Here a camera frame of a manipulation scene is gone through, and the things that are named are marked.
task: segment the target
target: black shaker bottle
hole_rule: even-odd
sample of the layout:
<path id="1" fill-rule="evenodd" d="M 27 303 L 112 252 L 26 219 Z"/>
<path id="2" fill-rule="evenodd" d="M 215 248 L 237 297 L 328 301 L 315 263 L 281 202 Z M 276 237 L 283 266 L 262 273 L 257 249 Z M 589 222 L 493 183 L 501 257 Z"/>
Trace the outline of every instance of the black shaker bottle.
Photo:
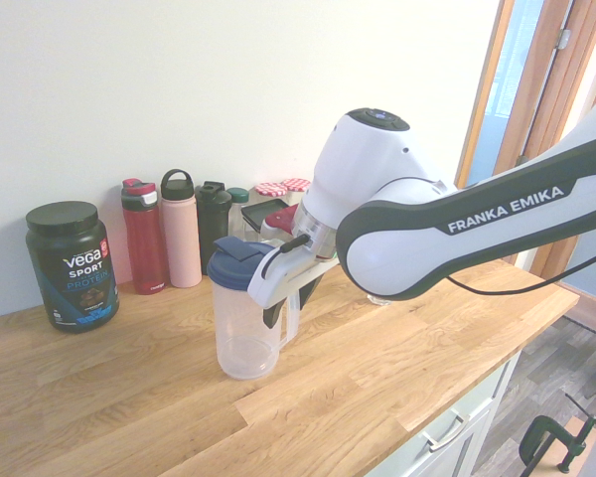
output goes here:
<path id="1" fill-rule="evenodd" d="M 201 273 L 208 274 L 208 263 L 217 250 L 215 240 L 227 236 L 227 216 L 231 207 L 231 194 L 222 182 L 206 181 L 195 189 L 199 214 L 199 247 Z"/>

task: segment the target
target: protein powder container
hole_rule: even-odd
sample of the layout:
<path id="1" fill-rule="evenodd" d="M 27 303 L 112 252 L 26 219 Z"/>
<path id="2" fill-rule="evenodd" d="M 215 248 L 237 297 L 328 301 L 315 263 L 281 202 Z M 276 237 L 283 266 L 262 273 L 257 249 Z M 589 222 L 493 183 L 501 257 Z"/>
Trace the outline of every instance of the protein powder container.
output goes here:
<path id="1" fill-rule="evenodd" d="M 106 227 L 88 202 L 55 202 L 27 214 L 27 247 L 51 324 L 81 333 L 119 308 Z"/>

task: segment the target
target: drawer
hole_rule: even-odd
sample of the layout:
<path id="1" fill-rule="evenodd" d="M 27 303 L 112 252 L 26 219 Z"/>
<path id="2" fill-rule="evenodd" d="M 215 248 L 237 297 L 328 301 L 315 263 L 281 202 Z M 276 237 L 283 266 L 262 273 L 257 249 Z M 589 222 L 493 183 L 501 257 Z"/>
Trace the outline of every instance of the drawer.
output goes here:
<path id="1" fill-rule="evenodd" d="M 367 477 L 406 477 L 418 467 L 427 465 L 430 459 L 438 458 L 446 449 L 446 446 L 441 445 L 443 442 L 452 441 L 468 432 L 471 425 L 490 409 L 494 400 L 501 398 L 498 394 L 506 370 L 512 370 L 509 363 L 499 367 L 386 457 Z M 431 439 L 441 448 L 431 449 Z"/>

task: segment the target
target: gray floor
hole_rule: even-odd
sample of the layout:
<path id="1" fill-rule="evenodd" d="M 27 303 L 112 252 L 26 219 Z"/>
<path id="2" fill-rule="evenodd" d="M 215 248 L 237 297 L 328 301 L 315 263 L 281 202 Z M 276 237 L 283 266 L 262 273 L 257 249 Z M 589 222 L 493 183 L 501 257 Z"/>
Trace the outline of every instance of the gray floor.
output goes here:
<path id="1" fill-rule="evenodd" d="M 519 477 L 519 443 L 537 415 L 585 420 L 564 393 L 596 415 L 596 334 L 561 318 L 521 353 L 473 477 Z"/>

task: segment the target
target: blue lid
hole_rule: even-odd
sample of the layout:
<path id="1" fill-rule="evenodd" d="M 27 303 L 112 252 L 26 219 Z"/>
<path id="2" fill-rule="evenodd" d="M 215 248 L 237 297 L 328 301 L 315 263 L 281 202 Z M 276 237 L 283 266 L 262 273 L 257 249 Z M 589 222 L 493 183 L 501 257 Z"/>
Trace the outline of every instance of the blue lid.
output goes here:
<path id="1" fill-rule="evenodd" d="M 260 261 L 274 247 L 257 241 L 242 241 L 236 237 L 215 240 L 217 251 L 208 263 L 208 277 L 230 290 L 246 291 Z"/>

